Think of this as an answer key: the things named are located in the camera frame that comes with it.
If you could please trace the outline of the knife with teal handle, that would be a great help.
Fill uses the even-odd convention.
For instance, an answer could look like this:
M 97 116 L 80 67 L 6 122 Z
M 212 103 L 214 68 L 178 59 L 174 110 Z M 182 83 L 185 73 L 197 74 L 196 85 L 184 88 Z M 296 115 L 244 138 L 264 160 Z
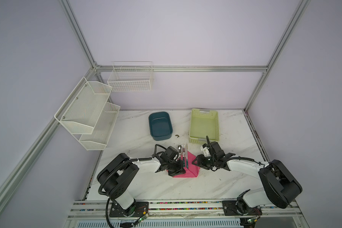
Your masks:
M 189 165 L 188 165 L 188 145 L 187 144 L 184 145 L 184 163 L 185 163 L 185 167 L 188 169 Z

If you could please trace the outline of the fork with teal handle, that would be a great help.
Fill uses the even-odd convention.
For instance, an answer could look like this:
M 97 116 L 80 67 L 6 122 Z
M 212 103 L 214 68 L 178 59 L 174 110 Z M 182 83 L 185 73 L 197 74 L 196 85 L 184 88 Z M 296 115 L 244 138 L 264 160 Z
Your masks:
M 180 145 L 180 160 L 182 161 L 183 168 L 185 168 L 186 167 L 185 145 Z

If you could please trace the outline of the spoon with teal handle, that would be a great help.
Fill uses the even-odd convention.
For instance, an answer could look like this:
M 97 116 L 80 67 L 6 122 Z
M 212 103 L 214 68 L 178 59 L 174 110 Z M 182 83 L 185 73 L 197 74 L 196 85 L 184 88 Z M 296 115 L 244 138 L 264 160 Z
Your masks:
M 178 146 L 178 152 L 179 152 L 179 160 L 183 161 L 184 159 L 184 146 L 183 145 Z

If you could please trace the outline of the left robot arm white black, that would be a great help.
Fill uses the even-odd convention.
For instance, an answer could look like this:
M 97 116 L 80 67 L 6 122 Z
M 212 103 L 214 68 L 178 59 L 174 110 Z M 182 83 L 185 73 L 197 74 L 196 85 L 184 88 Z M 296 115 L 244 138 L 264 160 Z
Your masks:
M 98 194 L 107 196 L 117 204 L 121 213 L 130 217 L 136 212 L 137 202 L 129 193 L 128 187 L 140 172 L 160 173 L 167 171 L 171 177 L 185 174 L 179 152 L 172 146 L 156 144 L 150 157 L 130 158 L 125 153 L 117 155 L 98 175 Z

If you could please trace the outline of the pink paper napkin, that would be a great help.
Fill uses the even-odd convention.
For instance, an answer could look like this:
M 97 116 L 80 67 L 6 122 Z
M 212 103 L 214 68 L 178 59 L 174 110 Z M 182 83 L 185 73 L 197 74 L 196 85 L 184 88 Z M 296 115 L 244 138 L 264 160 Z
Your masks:
M 197 178 L 199 175 L 200 167 L 198 167 L 192 163 L 195 159 L 196 159 L 196 156 L 188 151 L 189 168 L 187 169 L 186 167 L 185 168 L 182 167 L 185 170 L 185 173 L 178 174 L 178 175 L 174 176 L 174 178 Z

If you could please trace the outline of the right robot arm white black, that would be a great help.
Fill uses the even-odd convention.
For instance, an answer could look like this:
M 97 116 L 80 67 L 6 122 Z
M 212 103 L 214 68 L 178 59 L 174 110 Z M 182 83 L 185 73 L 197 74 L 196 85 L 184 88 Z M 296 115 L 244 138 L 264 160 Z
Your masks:
M 201 150 L 203 154 L 196 156 L 193 165 L 213 172 L 220 169 L 239 172 L 261 182 L 261 188 L 248 189 L 237 197 L 234 212 L 239 215 L 247 215 L 266 204 L 285 209 L 303 191 L 301 184 L 280 160 L 259 162 L 233 153 L 226 154 L 218 142 L 208 142 Z

